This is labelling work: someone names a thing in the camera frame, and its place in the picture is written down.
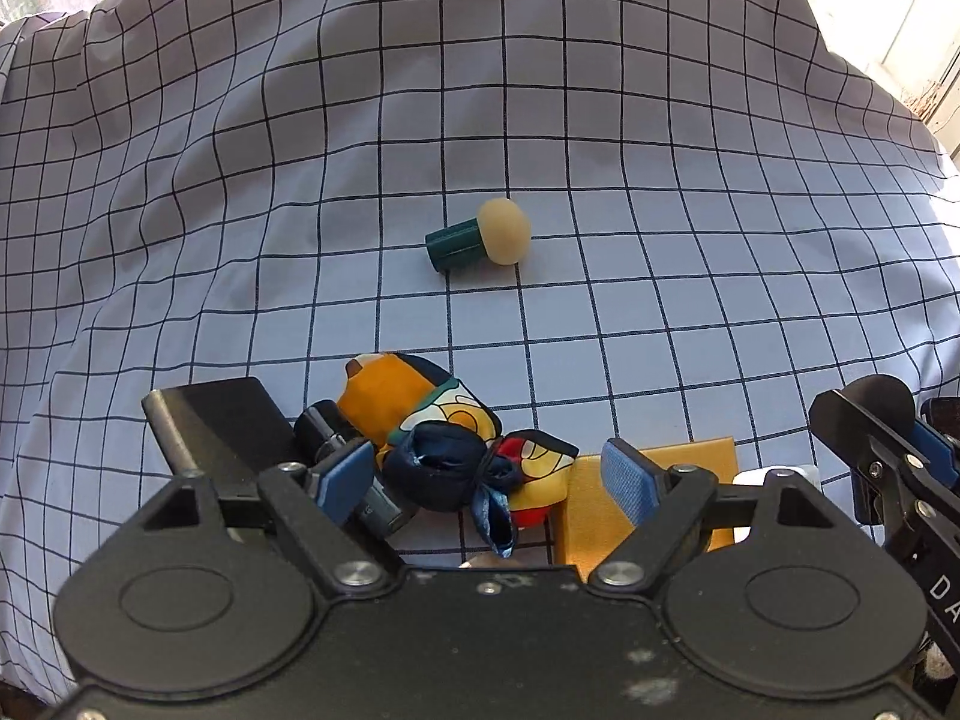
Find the red fabric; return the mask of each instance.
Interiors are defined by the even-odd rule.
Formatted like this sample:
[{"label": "red fabric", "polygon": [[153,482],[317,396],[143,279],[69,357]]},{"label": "red fabric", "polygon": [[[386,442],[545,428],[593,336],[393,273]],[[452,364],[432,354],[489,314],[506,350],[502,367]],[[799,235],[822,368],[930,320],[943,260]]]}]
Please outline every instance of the red fabric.
[{"label": "red fabric", "polygon": [[542,525],[546,515],[550,514],[550,506],[541,506],[539,509],[524,509],[521,512],[510,512],[517,528],[533,528]]},{"label": "red fabric", "polygon": [[511,463],[519,466],[523,460],[520,452],[523,451],[523,445],[525,443],[525,439],[504,439],[500,442],[500,445],[496,447],[496,453],[501,457],[510,458]]}]

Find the knotted fabric bow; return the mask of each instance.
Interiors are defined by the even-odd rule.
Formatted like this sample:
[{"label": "knotted fabric bow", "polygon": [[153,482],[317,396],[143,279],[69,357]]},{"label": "knotted fabric bow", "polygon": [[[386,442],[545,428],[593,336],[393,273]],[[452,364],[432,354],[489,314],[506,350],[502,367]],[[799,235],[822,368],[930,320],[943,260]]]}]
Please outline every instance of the knotted fabric bow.
[{"label": "knotted fabric bow", "polygon": [[539,430],[502,437],[496,414],[429,360],[355,357],[337,405],[377,447],[387,485],[434,512],[469,506],[501,557],[514,549],[517,527],[543,522],[566,498],[577,447]]}]

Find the yellow box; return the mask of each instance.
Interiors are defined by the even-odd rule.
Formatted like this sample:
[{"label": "yellow box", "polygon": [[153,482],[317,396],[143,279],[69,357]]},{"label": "yellow box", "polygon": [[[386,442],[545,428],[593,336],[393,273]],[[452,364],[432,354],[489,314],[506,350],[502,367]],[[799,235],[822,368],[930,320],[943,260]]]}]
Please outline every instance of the yellow box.
[{"label": "yellow box", "polygon": [[[730,437],[640,451],[662,469],[680,463],[709,469],[722,484],[733,483],[737,472],[736,450]],[[575,565],[584,579],[630,535],[634,527],[600,480],[599,455],[577,458],[568,496],[554,507],[550,524],[555,539],[554,562]],[[733,531],[714,531],[710,549],[727,544],[733,544]]]}]

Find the green cylinder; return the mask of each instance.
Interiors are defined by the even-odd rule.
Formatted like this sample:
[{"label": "green cylinder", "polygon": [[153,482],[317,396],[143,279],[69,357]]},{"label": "green cylinder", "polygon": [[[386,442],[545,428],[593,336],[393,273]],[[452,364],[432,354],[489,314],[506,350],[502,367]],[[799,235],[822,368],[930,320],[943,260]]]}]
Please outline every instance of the green cylinder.
[{"label": "green cylinder", "polygon": [[463,268],[487,256],[475,218],[427,235],[426,253],[438,274]]}]

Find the white object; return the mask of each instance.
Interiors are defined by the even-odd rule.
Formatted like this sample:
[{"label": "white object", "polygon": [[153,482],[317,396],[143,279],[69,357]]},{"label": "white object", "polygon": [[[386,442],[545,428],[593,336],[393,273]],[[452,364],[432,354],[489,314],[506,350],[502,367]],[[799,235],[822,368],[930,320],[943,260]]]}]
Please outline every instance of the white object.
[{"label": "white object", "polygon": [[[751,469],[749,471],[740,471],[733,477],[735,485],[754,485],[760,487],[766,475],[773,469],[790,469],[803,476],[811,485],[814,485],[821,493],[823,486],[820,484],[820,469],[817,466],[767,466],[765,469]],[[740,543],[744,538],[750,535],[750,528],[734,528],[733,540]]]}]

